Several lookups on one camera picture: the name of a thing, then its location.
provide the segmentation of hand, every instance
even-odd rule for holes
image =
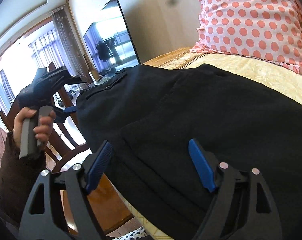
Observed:
[[[22,110],[16,115],[14,119],[14,129],[13,129],[13,139],[15,145],[19,148],[21,145],[21,133],[22,125],[25,118],[31,118],[35,115],[36,110],[29,109],[28,107],[22,108]],[[43,116],[40,118],[40,126],[33,129],[35,138],[42,142],[41,150],[44,150],[47,142],[49,141],[49,136],[52,133],[53,121],[56,118],[54,111],[51,111],[49,116]]]

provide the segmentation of metal bolt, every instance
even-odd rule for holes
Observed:
[[[227,163],[220,163],[220,168],[225,170],[225,169],[229,168],[229,164],[227,164]]]
[[[259,175],[259,174],[260,174],[260,171],[259,171],[257,168],[254,168],[254,169],[252,169],[252,173],[253,173],[254,175]]]
[[[48,170],[42,170],[41,171],[41,175],[42,176],[47,176],[49,174],[49,171]]]
[[[74,165],[72,166],[72,169],[74,169],[75,171],[78,171],[78,170],[81,169],[81,168],[82,168],[82,165],[81,165],[80,163],[74,164]]]

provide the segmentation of flat screen tv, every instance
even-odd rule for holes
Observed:
[[[83,38],[102,76],[140,64],[118,0],[107,2]]]

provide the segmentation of gray handle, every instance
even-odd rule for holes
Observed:
[[[33,129],[39,125],[40,117],[49,116],[52,110],[53,106],[42,106],[36,112],[34,117],[24,119],[22,125],[19,159],[24,157],[37,159],[39,157],[39,147],[42,143],[39,140],[36,140]]]

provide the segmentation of pillow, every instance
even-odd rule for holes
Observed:
[[[296,0],[199,0],[191,52],[255,57],[302,74],[302,6]]]

